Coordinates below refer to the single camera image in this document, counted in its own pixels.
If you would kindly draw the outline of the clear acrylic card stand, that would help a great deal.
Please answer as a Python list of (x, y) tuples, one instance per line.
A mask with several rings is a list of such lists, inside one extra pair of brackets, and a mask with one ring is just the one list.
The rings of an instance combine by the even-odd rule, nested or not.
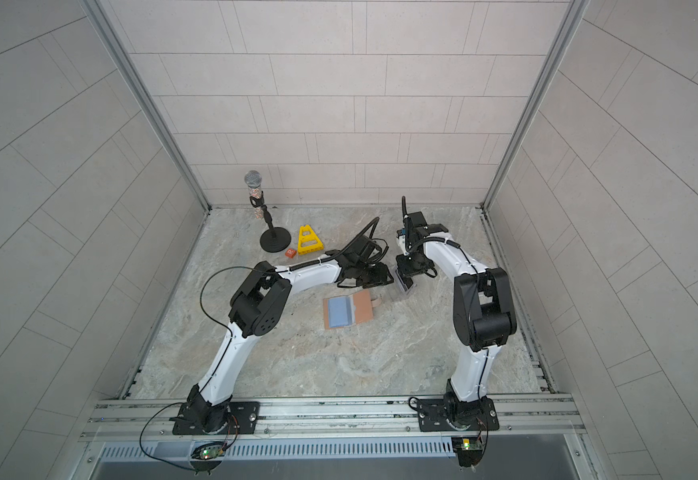
[(411, 295), (413, 292), (413, 289), (415, 287), (415, 283), (412, 278), (404, 277), (399, 269), (397, 267), (394, 267), (391, 270), (391, 275), (394, 279), (394, 284), (397, 286), (399, 289), (401, 295), (404, 298), (407, 298)]

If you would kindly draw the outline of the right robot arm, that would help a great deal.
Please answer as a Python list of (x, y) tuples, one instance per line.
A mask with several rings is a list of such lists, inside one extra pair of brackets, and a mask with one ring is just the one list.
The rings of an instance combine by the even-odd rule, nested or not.
[(443, 402), (448, 421), (464, 427), (491, 410), (490, 368), (517, 331), (510, 278), (467, 254), (446, 227), (428, 223), (421, 212), (402, 209), (397, 243), (401, 253), (393, 278), (402, 291), (411, 290), (418, 275), (443, 274), (452, 281), (452, 320), (462, 349)]

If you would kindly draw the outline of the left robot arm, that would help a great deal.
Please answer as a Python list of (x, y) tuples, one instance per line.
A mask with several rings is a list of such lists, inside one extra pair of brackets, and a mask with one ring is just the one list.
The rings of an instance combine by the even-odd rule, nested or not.
[(258, 340), (280, 321), (292, 295), (320, 285), (369, 289), (393, 282), (383, 262), (388, 243), (365, 235), (355, 237), (340, 250), (292, 266), (273, 266), (262, 261), (249, 274), (230, 300), (227, 333), (206, 374), (192, 387), (189, 404), (214, 408), (228, 402), (236, 379)]

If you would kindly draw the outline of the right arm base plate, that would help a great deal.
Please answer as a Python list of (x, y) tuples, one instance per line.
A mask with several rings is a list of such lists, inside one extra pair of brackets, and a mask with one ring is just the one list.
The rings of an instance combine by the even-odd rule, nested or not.
[(423, 399), (411, 397), (409, 405), (418, 416), (422, 432), (497, 431), (497, 410), (489, 397), (462, 402), (456, 397)]

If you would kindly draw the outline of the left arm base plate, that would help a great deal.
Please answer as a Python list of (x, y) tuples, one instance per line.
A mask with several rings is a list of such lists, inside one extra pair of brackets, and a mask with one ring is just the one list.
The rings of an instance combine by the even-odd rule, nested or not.
[(206, 402), (184, 402), (170, 417), (173, 435), (253, 434), (261, 404), (254, 401), (227, 401), (216, 406)]

